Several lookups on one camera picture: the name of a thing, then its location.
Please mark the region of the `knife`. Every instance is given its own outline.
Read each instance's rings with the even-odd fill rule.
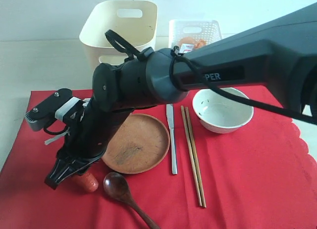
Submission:
[[[177,159],[176,159],[176,145],[174,137],[174,110],[173,104],[166,105],[166,116],[171,141],[171,155],[172,155],[172,174],[177,175]]]

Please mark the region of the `wooden chopsticks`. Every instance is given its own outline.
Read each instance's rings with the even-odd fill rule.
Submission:
[[[188,107],[185,107],[186,112],[184,111],[184,106],[181,106],[185,134],[187,139],[187,145],[189,150],[190,161],[192,165],[193,176],[195,180],[195,187],[198,197],[199,206],[206,208],[206,200],[203,189],[202,176],[200,173],[199,162],[196,152],[195,139],[193,134],[192,123],[190,120]]]

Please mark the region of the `basket handle hole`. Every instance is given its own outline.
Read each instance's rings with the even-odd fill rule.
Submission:
[[[200,28],[200,27],[185,27],[184,30],[183,30],[183,32],[184,32],[185,34],[189,34],[189,33],[191,33],[191,34],[201,33],[202,31],[203,31],[203,30],[202,30],[202,28]]]
[[[118,9],[117,16],[120,18],[141,18],[143,12],[140,9]]]

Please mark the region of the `white table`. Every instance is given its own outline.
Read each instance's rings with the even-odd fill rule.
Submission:
[[[157,49],[168,38],[157,38]],[[0,169],[22,123],[31,90],[90,89],[92,71],[79,40],[0,42]],[[317,126],[294,121],[317,159]]]

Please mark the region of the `cream plastic basket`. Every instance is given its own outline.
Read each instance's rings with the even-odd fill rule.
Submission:
[[[97,4],[79,35],[92,70],[102,62],[121,64],[127,57],[107,41],[105,32],[109,29],[139,51],[155,48],[157,18],[157,5],[150,1],[107,0]]]

